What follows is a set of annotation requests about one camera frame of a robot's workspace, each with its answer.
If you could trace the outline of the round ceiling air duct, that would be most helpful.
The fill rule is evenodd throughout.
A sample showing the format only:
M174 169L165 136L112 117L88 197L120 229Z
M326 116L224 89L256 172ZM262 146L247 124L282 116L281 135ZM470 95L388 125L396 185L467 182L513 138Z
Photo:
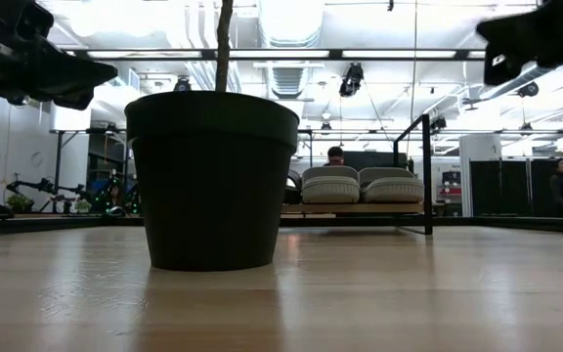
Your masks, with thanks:
M266 49L312 49L320 43L325 0L258 0L259 39ZM308 61L266 63L267 84L278 99L297 99L307 87Z

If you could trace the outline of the black partition panels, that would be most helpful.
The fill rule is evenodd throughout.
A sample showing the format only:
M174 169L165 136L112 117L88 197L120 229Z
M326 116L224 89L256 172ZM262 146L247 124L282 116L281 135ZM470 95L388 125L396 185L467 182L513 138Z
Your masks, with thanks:
M473 217L551 217L559 212L550 189L558 158L471 160Z

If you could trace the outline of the white square pillar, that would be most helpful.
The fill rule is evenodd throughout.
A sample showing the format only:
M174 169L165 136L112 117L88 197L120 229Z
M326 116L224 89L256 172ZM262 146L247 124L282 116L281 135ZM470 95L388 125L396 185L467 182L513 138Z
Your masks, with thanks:
M502 145L498 134L469 134L459 138L462 216L473 216L470 161L498 160Z

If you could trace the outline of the wooden shelf with black frame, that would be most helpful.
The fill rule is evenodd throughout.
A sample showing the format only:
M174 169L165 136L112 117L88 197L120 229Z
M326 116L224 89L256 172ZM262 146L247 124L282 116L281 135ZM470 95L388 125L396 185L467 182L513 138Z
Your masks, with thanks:
M422 114L416 118L411 125L393 142L394 163L398 164L398 144L421 125L422 136L422 181L423 181L423 204L287 204L282 207L283 215L289 214L337 214L337 213L385 213L404 214L415 210L422 212L423 230L411 229L411 232L422 234L426 237L433 235L433 201L432 201L432 171L431 171L431 137L430 116Z

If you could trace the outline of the black computer monitor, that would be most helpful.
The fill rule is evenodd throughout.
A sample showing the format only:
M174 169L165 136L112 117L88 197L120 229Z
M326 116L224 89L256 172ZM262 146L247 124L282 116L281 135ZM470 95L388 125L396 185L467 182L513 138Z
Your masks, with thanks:
M356 171L371 167L393 167L394 156L392 153L347 151L344 153L344 164Z

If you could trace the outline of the large black flower pot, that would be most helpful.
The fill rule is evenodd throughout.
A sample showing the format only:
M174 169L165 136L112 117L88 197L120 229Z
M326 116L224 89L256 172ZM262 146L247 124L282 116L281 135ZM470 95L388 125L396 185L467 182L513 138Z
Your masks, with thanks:
M222 0L212 91L147 95L124 110L151 264L231 271L272 262L299 118L227 90L234 0Z

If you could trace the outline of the black bar with light strips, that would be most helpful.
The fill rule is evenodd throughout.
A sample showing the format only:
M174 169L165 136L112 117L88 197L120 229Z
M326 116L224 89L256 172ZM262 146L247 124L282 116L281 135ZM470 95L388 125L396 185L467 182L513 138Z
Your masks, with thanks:
M215 61L216 49L68 49L67 54L97 62ZM483 62L474 49L232 49L231 61Z

